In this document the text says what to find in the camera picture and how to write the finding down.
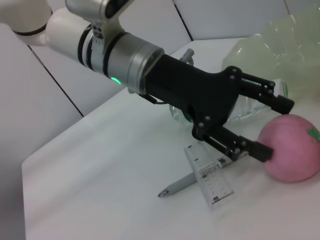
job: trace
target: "clear plastic bottle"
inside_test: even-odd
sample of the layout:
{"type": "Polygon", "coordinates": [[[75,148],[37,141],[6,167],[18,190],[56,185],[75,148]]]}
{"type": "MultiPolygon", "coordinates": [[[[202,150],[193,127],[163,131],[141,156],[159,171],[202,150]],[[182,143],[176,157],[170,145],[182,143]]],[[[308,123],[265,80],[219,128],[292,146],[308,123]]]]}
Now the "clear plastic bottle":
{"type": "MultiPolygon", "coordinates": [[[[274,94],[276,96],[281,95],[287,98],[288,87],[286,83],[281,79],[274,80],[274,82],[275,82],[274,94]]],[[[180,109],[171,105],[169,106],[169,109],[173,119],[175,119],[179,123],[185,126],[189,126],[193,124],[191,117],[183,113],[180,109]]],[[[262,111],[268,111],[268,110],[271,110],[269,106],[266,106],[263,103],[257,100],[254,100],[252,98],[240,95],[229,117],[229,121],[249,118],[262,111]]]]}

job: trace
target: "pink ball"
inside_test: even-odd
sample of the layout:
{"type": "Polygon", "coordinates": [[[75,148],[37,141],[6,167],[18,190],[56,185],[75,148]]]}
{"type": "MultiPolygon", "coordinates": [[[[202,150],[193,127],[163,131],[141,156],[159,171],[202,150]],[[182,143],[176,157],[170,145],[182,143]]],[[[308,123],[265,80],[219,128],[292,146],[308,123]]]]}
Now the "pink ball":
{"type": "Polygon", "coordinates": [[[279,181],[300,182],[320,170],[319,132],[300,116],[274,118],[264,126],[257,141],[273,149],[264,167],[279,181]]]}

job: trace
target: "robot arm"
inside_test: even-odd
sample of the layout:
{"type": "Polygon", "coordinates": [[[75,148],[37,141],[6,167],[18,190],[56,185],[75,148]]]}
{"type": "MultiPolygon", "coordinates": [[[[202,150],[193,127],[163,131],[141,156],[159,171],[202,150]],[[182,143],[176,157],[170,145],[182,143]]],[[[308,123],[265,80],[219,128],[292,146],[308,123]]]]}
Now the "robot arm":
{"type": "Polygon", "coordinates": [[[262,162],[271,157],[272,149],[237,136],[223,125],[239,95],[256,99],[281,114],[288,114],[294,102],[274,96],[272,81],[245,74],[234,66],[207,73],[125,32],[119,15],[133,0],[66,0],[68,10],[60,9],[52,16],[46,0],[0,1],[0,13],[8,8],[13,14],[1,14],[0,21],[18,36],[23,33],[37,38],[45,34],[44,44],[51,49],[121,82],[131,93],[152,103],[157,102],[155,97],[188,113],[194,122],[192,135],[233,161],[243,152],[262,162]],[[29,12],[20,14],[22,6],[29,12]],[[38,14],[34,19],[32,12],[38,14]]]}

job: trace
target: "white tabletop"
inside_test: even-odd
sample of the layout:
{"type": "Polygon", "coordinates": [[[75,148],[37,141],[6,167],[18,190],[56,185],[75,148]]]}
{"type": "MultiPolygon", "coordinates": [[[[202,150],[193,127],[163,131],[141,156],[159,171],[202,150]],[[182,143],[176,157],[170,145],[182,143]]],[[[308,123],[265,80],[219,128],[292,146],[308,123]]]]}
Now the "white tabletop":
{"type": "MultiPolygon", "coordinates": [[[[236,41],[194,41],[173,56],[193,48],[196,67],[218,72],[236,41]]],[[[319,128],[319,103],[304,98],[292,113],[319,128]]],[[[254,140],[273,116],[228,127],[254,140]]],[[[191,172],[184,147],[194,141],[167,105],[120,92],[23,163],[27,240],[319,238],[319,174],[279,183],[248,157],[224,169],[235,194],[213,210],[197,184],[158,198],[191,172]]]]}

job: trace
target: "pen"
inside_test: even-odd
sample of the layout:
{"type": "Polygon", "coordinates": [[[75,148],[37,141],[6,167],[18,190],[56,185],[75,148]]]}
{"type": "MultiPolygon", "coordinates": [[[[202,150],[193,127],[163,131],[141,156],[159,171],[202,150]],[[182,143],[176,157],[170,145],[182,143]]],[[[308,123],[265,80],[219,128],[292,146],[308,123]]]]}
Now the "pen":
{"type": "Polygon", "coordinates": [[[172,183],[171,185],[167,186],[164,190],[162,190],[158,197],[167,197],[172,194],[175,194],[176,192],[181,191],[182,189],[185,189],[186,187],[189,187],[192,184],[195,184],[197,182],[196,176],[194,173],[190,173],[189,175],[185,176],[184,178],[180,179],[179,181],[176,181],[175,183],[172,183]]]}

